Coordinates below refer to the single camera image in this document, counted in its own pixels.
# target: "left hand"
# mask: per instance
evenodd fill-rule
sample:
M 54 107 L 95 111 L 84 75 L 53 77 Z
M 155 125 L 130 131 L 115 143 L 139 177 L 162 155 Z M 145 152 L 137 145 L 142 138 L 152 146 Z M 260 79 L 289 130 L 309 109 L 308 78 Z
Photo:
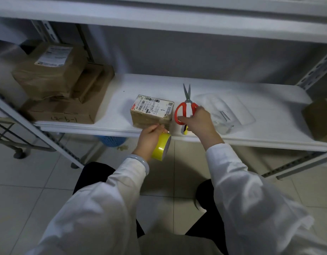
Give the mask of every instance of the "left hand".
M 158 144 L 159 136 L 163 132 L 168 132 L 163 125 L 152 125 L 143 129 L 139 137 L 138 145 L 133 151 L 133 154 L 142 157 L 148 162 Z

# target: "white lab coat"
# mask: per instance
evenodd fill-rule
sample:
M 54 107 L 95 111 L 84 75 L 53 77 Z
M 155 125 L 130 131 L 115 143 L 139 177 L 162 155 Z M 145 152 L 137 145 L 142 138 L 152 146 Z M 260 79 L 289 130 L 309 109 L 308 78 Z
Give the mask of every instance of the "white lab coat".
M 230 255 L 327 254 L 327 245 L 308 230 L 313 218 L 305 208 L 248 172 L 230 145 L 214 145 L 206 157 Z M 106 183 L 77 191 L 27 254 L 221 254 L 205 238 L 137 239 L 136 205 L 145 176 L 144 166 L 127 158 Z

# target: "black pants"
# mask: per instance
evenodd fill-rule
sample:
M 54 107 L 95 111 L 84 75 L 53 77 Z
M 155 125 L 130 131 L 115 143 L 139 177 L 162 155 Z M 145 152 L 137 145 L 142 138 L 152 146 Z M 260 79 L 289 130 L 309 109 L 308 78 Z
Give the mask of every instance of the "black pants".
M 106 182 L 108 176 L 113 174 L 114 171 L 115 169 L 106 164 L 97 162 L 87 164 L 82 170 L 73 194 L 85 186 L 98 182 Z M 228 255 L 225 243 L 224 223 L 216 208 L 213 191 L 211 180 L 206 180 L 198 186 L 195 197 L 207 212 L 187 231 L 186 235 L 210 239 L 214 241 L 221 253 Z M 138 238 L 144 235 L 144 231 L 137 220 L 136 232 Z

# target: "hand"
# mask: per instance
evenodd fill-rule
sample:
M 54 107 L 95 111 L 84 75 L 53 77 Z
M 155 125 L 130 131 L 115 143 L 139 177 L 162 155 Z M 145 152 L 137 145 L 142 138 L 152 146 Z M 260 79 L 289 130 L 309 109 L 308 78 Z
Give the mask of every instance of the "hand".
M 188 129 L 200 139 L 204 149 L 224 143 L 213 126 L 211 115 L 202 106 L 197 107 L 192 117 L 178 116 L 179 121 L 187 124 Z
M 138 145 L 133 151 L 133 154 L 142 157 L 148 162 L 158 144 L 159 136 L 163 132 L 168 132 L 163 125 L 152 125 L 143 129 L 139 137 Z

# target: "bracelet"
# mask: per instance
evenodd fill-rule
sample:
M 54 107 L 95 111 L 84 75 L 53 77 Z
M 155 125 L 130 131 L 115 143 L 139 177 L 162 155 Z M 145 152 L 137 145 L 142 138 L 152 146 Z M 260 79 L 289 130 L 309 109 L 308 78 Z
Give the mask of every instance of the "bracelet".
M 128 157 L 134 158 L 134 159 L 138 160 L 141 164 L 143 164 L 145 171 L 146 171 L 146 176 L 149 174 L 149 165 L 142 157 L 135 155 L 135 154 L 130 154 Z

